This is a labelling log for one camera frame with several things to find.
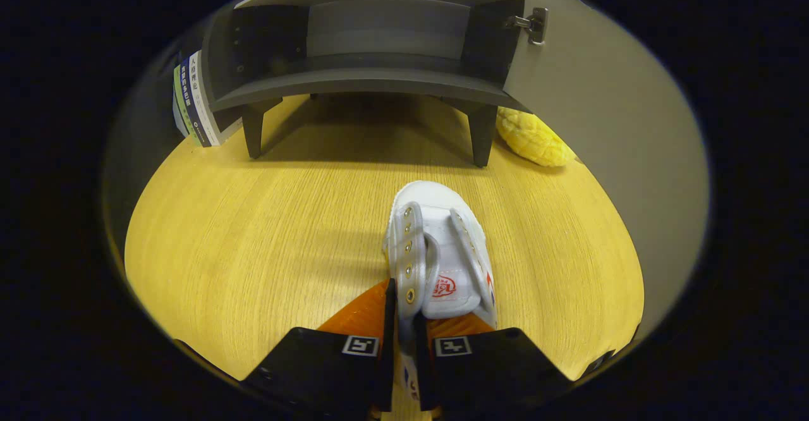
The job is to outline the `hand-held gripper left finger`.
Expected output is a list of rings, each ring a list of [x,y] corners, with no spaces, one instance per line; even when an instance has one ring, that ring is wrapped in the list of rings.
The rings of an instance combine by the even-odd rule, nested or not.
[[[395,311],[388,279],[320,328],[290,329],[240,387],[295,420],[378,420],[392,410]]]

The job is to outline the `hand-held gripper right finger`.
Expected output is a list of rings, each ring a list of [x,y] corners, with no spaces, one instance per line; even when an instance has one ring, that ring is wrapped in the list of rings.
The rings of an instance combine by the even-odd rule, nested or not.
[[[414,326],[417,401],[434,420],[520,418],[574,387],[522,329],[475,314]]]

